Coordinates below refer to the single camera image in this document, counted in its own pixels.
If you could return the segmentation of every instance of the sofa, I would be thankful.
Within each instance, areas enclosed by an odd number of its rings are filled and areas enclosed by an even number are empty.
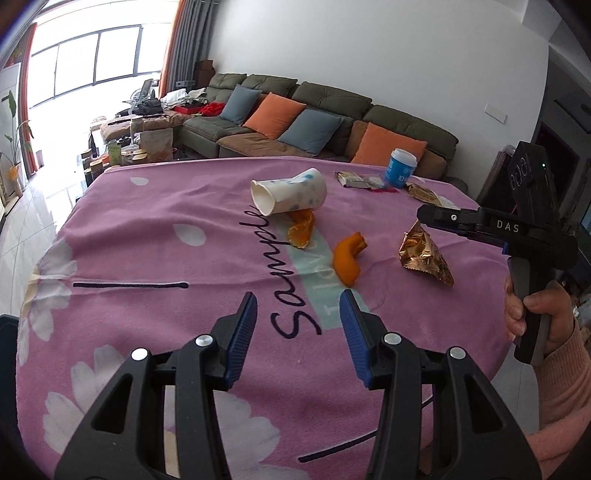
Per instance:
[[[266,94],[274,93],[341,119],[340,126],[316,158],[348,163],[355,156],[369,123],[415,140],[427,147],[415,174],[448,181],[466,192],[464,182],[446,177],[458,139],[443,128],[393,108],[373,105],[372,99],[347,90],[284,77],[246,74],[216,74],[206,89],[210,102],[227,102],[237,85],[260,90],[260,105]],[[273,140],[249,128],[220,117],[194,117],[181,127],[181,141],[206,158],[276,157],[312,155],[279,140]]]

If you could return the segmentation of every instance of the silver screw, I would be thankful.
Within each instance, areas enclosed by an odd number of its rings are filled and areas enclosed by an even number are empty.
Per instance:
[[[461,360],[462,358],[466,357],[466,351],[458,346],[455,346],[454,348],[449,350],[449,354],[452,356],[452,358],[455,358],[456,360]]]
[[[136,361],[143,360],[148,356],[148,351],[145,348],[136,348],[133,352],[131,352],[131,358]]]
[[[199,335],[195,339],[197,346],[207,346],[213,343],[213,337],[211,335]]]
[[[384,342],[388,345],[398,345],[402,342],[402,337],[397,333],[386,333],[386,335],[384,335]]]

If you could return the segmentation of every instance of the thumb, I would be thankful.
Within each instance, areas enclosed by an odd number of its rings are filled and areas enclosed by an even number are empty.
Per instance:
[[[551,315],[560,315],[568,313],[566,310],[570,304],[565,301],[568,296],[562,286],[556,282],[551,282],[545,290],[541,290],[523,299],[523,304],[532,313],[549,313]]]

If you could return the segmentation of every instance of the orange peel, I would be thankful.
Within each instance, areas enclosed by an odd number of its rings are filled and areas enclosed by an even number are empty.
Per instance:
[[[296,248],[306,248],[310,243],[316,217],[310,209],[289,212],[295,225],[287,231],[287,239]]]
[[[355,280],[361,273],[355,258],[363,249],[368,246],[361,233],[355,232],[353,235],[341,240],[335,247],[333,253],[333,268],[345,286],[352,288]]]

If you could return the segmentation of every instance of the crumpled white paper cup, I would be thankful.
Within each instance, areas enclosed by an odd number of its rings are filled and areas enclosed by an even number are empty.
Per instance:
[[[326,182],[315,168],[290,179],[251,182],[252,201],[260,212],[273,213],[320,208],[326,200]]]

